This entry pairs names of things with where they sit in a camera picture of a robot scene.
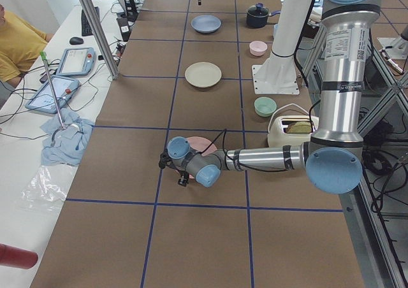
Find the pink plate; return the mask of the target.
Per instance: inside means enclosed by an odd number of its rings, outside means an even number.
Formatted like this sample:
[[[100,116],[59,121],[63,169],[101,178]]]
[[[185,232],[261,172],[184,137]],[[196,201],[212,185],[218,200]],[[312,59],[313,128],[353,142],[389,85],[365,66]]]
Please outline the pink plate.
[[[200,136],[191,136],[187,138],[191,148],[202,152],[203,156],[211,154],[217,150],[217,147],[208,139]]]

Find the light blue plate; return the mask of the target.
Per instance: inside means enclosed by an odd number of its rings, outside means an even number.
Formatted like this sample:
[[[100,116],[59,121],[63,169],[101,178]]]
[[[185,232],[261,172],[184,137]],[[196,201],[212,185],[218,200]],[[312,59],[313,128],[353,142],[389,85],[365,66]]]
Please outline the light blue plate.
[[[213,15],[199,15],[191,20],[191,26],[196,32],[209,34],[221,27],[221,20]]]

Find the glass pot lid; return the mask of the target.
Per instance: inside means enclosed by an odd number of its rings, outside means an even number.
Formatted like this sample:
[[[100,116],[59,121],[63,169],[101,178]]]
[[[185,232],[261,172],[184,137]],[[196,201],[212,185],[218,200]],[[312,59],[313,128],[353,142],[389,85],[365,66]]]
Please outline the glass pot lid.
[[[248,8],[247,13],[253,17],[267,17],[269,9],[263,3],[256,3]]]

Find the dark blue pot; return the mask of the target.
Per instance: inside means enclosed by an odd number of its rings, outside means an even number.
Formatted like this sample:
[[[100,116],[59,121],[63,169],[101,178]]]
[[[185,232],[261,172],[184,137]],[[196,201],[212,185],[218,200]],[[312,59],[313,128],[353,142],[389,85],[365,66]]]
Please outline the dark blue pot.
[[[280,13],[281,13],[280,10],[275,10],[275,11],[269,10],[269,16],[267,17],[253,17],[247,13],[246,24],[248,27],[251,27],[251,28],[255,28],[255,29],[262,28],[266,26],[269,17],[279,15]]]

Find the light blue cup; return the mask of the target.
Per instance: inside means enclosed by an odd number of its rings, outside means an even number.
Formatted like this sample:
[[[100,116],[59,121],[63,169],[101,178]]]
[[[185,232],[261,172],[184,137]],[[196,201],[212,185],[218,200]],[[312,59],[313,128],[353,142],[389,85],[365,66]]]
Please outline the light blue cup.
[[[278,32],[279,24],[273,26],[273,38],[276,38]]]

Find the cream white plate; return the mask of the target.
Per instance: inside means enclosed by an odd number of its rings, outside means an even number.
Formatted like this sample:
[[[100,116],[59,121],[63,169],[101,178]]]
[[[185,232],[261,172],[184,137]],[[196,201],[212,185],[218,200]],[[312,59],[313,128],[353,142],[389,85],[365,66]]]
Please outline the cream white plate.
[[[219,82],[222,72],[218,66],[210,62],[197,62],[185,71],[185,78],[189,84],[197,88],[209,88]]]

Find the cream toaster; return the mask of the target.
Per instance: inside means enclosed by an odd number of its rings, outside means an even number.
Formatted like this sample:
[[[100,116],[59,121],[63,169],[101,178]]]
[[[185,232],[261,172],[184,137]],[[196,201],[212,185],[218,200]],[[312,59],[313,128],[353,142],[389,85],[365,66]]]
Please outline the cream toaster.
[[[305,113],[305,115],[278,115],[279,112],[290,110],[291,107],[296,107],[298,110]],[[286,128],[290,123],[306,121],[310,122],[312,132],[310,134],[288,134]],[[271,116],[268,125],[268,146],[281,147],[284,145],[300,145],[303,142],[310,141],[310,135],[317,129],[319,125],[319,117],[311,115],[307,110],[294,103],[289,103],[278,108]]]

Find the green bowl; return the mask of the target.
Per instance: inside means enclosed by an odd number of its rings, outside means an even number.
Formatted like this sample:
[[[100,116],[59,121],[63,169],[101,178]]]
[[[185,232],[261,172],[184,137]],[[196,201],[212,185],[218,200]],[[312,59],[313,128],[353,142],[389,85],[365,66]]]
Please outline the green bowl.
[[[277,104],[270,97],[258,97],[254,101],[254,110],[260,117],[270,117],[276,109]]]

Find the black keyboard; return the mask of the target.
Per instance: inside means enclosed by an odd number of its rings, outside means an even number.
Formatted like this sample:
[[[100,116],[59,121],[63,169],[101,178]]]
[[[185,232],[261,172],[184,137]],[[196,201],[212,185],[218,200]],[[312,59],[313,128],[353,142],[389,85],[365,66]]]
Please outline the black keyboard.
[[[81,12],[81,35],[82,36],[91,36],[92,35],[92,27],[90,25],[90,22],[87,19],[87,16],[85,12],[82,10]]]

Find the clear plastic bag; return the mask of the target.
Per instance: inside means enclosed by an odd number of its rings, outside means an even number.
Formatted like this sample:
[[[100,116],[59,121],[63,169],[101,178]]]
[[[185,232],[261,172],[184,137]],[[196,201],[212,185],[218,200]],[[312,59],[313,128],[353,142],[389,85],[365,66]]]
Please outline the clear plastic bag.
[[[76,166],[66,164],[40,166],[22,189],[19,207],[42,213],[60,212],[76,172]]]

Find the bread slice in toaster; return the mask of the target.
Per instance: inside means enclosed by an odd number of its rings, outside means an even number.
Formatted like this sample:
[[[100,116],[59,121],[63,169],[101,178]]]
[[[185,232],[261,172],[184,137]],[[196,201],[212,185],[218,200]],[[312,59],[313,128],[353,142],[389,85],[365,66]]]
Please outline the bread slice in toaster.
[[[293,122],[286,128],[288,134],[310,134],[312,132],[312,126],[310,122],[298,121]]]

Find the lower teach pendant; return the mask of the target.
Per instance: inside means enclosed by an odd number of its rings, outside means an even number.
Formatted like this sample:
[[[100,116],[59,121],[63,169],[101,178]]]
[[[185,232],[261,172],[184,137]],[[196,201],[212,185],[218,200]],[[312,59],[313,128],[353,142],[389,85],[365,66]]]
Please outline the lower teach pendant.
[[[52,85],[55,91],[56,100],[62,108],[72,98],[74,93],[79,88],[80,82],[74,78],[65,76],[52,76]],[[46,81],[25,104],[25,108],[46,114],[56,114],[57,108],[55,105],[52,88]]]

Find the metal rod green tip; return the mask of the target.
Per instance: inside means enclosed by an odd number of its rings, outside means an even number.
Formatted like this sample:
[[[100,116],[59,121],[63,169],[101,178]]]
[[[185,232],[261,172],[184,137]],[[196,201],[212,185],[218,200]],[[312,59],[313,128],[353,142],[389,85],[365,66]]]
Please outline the metal rod green tip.
[[[41,51],[40,52],[40,57],[41,57],[41,60],[43,62],[43,65],[44,65],[45,73],[47,75],[48,84],[50,86],[52,97],[54,99],[55,109],[57,110],[57,116],[58,116],[58,119],[59,119],[59,123],[61,125],[60,129],[64,130],[64,129],[66,129],[66,126],[65,126],[64,121],[62,119],[61,108],[59,106],[59,100],[58,100],[57,95],[55,93],[54,85],[53,85],[53,82],[52,82],[52,77],[51,77],[51,74],[50,74],[50,71],[49,71],[49,68],[48,68],[47,55],[46,55],[46,53],[44,51]]]

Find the red cylinder bottle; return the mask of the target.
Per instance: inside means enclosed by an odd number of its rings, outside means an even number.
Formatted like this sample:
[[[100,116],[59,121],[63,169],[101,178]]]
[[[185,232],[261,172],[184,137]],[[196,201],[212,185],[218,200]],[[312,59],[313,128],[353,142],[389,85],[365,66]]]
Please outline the red cylinder bottle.
[[[1,266],[29,269],[38,261],[37,253],[1,244]]]

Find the aluminium frame post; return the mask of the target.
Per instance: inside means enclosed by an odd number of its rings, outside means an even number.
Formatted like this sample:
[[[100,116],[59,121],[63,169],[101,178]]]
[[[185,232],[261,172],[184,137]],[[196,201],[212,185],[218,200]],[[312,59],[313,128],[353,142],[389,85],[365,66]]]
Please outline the aluminium frame post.
[[[113,80],[116,80],[119,75],[118,67],[113,59],[113,55],[108,45],[105,33],[103,31],[102,25],[100,24],[99,17],[96,13],[92,0],[79,0],[82,9],[87,17],[92,33],[96,39],[101,55],[103,56],[106,66],[110,72]]]

